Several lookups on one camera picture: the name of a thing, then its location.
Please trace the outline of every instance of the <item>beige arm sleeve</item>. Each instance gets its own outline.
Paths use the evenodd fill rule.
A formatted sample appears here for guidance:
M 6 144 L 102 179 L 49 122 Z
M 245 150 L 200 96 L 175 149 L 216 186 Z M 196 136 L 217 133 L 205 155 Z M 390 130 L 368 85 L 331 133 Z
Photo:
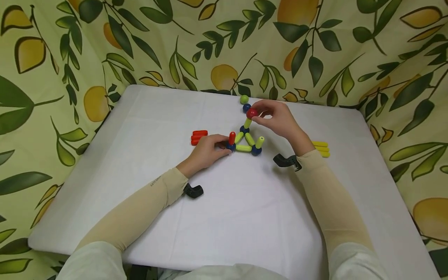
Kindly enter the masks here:
M 187 181 L 177 168 L 168 170 L 108 212 L 75 250 L 95 241 L 105 241 L 123 252 L 165 207 L 182 195 Z
M 346 242 L 364 245 L 374 252 L 358 208 L 319 151 L 308 152 L 297 160 L 302 169 L 296 175 L 322 230 L 328 257 L 338 245 Z

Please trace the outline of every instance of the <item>green magnetic ball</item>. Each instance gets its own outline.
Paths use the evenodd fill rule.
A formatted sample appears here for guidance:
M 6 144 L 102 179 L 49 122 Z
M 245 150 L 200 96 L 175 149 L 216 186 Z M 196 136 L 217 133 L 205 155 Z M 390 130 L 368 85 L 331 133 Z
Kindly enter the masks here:
M 249 102 L 249 96 L 247 96 L 247 95 L 241 95 L 241 97 L 240 97 L 240 103 L 241 104 L 246 104 L 246 103 L 248 103 Z

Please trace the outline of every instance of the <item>curtain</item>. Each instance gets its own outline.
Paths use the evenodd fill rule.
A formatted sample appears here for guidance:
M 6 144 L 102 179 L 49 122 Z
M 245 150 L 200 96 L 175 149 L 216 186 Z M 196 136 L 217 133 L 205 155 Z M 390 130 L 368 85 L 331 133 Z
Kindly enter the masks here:
M 0 16 L 1 277 L 55 278 L 64 258 L 27 237 L 138 83 L 360 110 L 448 279 L 446 0 L 3 0 Z

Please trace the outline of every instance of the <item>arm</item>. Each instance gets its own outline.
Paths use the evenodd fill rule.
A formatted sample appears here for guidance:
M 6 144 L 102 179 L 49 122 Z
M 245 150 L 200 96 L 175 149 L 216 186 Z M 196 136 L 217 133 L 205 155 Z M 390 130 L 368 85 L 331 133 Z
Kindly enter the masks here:
M 79 242 L 76 250 L 92 242 L 105 241 L 123 252 L 165 207 L 182 195 L 191 176 L 231 153 L 220 144 L 227 139 L 228 137 L 218 134 L 201 138 L 186 160 L 108 212 Z M 222 150 L 216 151 L 215 146 L 220 146 Z
M 330 259 L 338 245 L 346 242 L 358 243 L 374 251 L 369 233 L 350 194 L 315 150 L 308 135 L 294 120 L 288 106 L 272 100 L 261 100 L 252 107 L 263 112 L 260 117 L 253 117 L 252 120 L 285 137 L 302 165 L 296 175 L 303 184 L 322 230 L 328 258 Z M 263 119 L 266 115 L 272 115 L 272 118 Z

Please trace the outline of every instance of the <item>left hand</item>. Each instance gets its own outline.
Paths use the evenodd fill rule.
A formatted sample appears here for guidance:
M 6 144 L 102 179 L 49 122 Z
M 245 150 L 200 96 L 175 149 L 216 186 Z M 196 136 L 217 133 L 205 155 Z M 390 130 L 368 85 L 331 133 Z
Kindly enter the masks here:
M 225 148 L 228 137 L 220 134 L 204 136 L 191 152 L 190 156 L 179 163 L 177 169 L 190 178 L 198 171 L 210 167 L 218 159 L 232 153 L 231 150 Z

